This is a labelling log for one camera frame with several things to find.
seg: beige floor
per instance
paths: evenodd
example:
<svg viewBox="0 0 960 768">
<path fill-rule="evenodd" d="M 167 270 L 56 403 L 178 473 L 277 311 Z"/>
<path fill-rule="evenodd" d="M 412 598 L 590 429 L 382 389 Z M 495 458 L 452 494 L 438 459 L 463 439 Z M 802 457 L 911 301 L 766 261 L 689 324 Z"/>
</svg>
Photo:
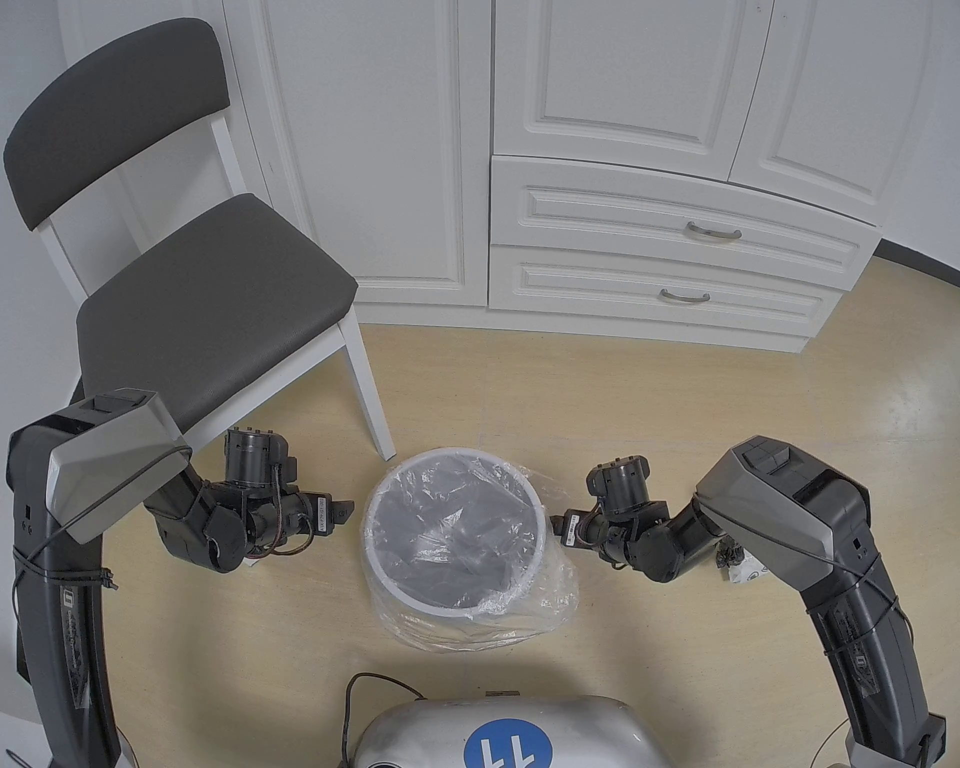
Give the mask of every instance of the beige floor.
<svg viewBox="0 0 960 768">
<path fill-rule="evenodd" d="M 552 475 L 579 504 L 591 465 L 643 453 L 652 495 L 679 510 L 727 447 L 764 433 L 862 481 L 930 707 L 960 723 L 960 289 L 875 260 L 801 355 L 442 328 L 364 337 L 398 459 L 482 446 Z M 339 360 L 248 421 L 289 440 L 305 489 L 362 507 L 385 471 Z M 221 463 L 218 444 L 197 460 L 211 478 Z M 334 768 L 359 670 L 430 697 L 613 696 L 680 766 L 803 768 L 844 717 L 799 596 L 773 577 L 734 587 L 702 564 L 659 586 L 577 552 L 581 606 L 566 627 L 440 656 L 380 629 L 358 541 L 354 521 L 301 557 L 220 576 L 168 557 L 142 512 L 109 532 L 113 700 L 144 768 Z M 367 683 L 355 699 L 358 734 L 404 697 Z M 842 740 L 818 765 L 844 756 Z M 944 768 L 960 766 L 955 744 Z"/>
</svg>

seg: chair leg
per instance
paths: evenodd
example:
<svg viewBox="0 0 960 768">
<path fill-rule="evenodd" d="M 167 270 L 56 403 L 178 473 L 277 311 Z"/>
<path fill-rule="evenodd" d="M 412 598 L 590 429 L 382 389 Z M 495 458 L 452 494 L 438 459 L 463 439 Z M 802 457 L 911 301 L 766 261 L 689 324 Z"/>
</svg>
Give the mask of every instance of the chair leg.
<svg viewBox="0 0 960 768">
<path fill-rule="evenodd" d="M 380 395 L 376 391 L 373 371 L 370 370 L 370 360 L 367 359 L 367 350 L 363 346 L 363 337 L 360 335 L 360 326 L 357 324 L 353 307 L 337 325 L 340 326 L 340 332 L 344 334 L 346 342 L 344 350 L 347 353 L 350 376 L 353 379 L 357 397 L 360 398 L 360 407 L 363 408 L 367 426 L 373 436 L 373 444 L 376 445 L 377 453 L 383 457 L 383 460 L 389 461 L 396 456 L 394 440 L 390 437 L 387 417 L 380 404 Z"/>
</svg>

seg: chair backrest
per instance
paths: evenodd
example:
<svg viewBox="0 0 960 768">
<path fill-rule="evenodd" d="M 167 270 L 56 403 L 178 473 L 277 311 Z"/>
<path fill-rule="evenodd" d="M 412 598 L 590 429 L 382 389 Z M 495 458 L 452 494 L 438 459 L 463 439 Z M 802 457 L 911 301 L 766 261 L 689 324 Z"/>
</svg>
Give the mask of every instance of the chair backrest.
<svg viewBox="0 0 960 768">
<path fill-rule="evenodd" d="M 229 103 L 220 46 L 201 19 L 161 21 L 98 48 L 48 85 L 7 139 L 23 221 L 36 229 L 104 174 Z"/>
</svg>

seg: white logo symbol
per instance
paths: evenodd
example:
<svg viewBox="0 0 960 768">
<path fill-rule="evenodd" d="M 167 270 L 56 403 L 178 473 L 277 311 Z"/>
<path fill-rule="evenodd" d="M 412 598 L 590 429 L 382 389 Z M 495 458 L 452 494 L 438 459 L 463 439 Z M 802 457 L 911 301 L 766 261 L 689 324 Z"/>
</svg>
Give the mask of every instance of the white logo symbol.
<svg viewBox="0 0 960 768">
<path fill-rule="evenodd" d="M 527 768 L 527 766 L 536 759 L 533 755 L 528 757 L 523 756 L 523 746 L 520 744 L 519 736 L 511 736 L 510 743 L 514 748 L 514 768 Z M 480 750 L 483 752 L 483 768 L 504 768 L 506 765 L 507 761 L 502 758 L 497 762 L 493 761 L 493 755 L 490 751 L 490 740 L 488 738 L 480 742 Z"/>
</svg>

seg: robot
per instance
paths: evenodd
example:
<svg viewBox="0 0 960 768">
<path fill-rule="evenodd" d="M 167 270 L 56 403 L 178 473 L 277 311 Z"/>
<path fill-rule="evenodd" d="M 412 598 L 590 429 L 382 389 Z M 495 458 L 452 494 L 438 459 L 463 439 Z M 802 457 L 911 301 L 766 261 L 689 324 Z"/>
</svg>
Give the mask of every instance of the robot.
<svg viewBox="0 0 960 768">
<path fill-rule="evenodd" d="M 209 483 L 155 393 L 116 390 L 11 436 L 13 585 L 51 768 L 128 768 L 104 657 L 101 588 L 113 587 L 102 535 L 144 503 L 175 557 L 226 573 L 297 554 L 347 521 L 352 502 L 301 492 L 278 435 L 230 430 L 227 480 Z M 927 709 L 908 620 L 870 530 L 867 490 L 799 450 L 755 437 L 728 451 L 671 517 L 652 501 L 647 460 L 617 459 L 587 478 L 592 510 L 553 518 L 564 546 L 668 582 L 726 535 L 796 589 L 850 717 L 852 768 L 929 768 L 946 720 Z M 280 550 L 297 533 L 295 550 Z M 345 768 L 669 768 L 626 705 L 600 697 L 416 701 L 374 720 Z"/>
</svg>

